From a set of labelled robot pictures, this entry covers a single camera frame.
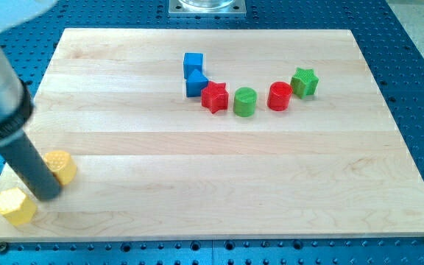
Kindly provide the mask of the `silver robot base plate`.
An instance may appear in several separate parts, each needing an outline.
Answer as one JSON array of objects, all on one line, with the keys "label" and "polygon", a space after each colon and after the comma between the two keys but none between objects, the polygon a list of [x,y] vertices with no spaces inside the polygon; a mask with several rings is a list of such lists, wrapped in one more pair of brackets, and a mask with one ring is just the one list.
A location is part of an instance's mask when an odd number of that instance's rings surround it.
[{"label": "silver robot base plate", "polygon": [[169,17],[245,16],[245,0],[168,0]]}]

